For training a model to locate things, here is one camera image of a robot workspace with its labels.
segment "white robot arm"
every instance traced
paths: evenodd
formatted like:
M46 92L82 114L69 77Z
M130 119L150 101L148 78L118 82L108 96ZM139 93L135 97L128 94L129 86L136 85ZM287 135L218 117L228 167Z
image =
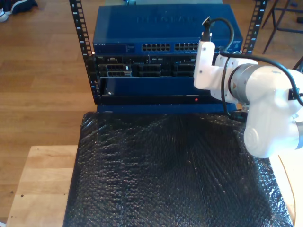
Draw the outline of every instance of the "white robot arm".
M221 100L221 81L227 57L218 55L212 66L214 44L200 41L194 86L208 89ZM289 70L298 88L303 75ZM249 59L230 58L224 83L225 101L249 105L244 143L247 151L261 158L303 146L303 108L292 95L292 85L279 68L261 66Z

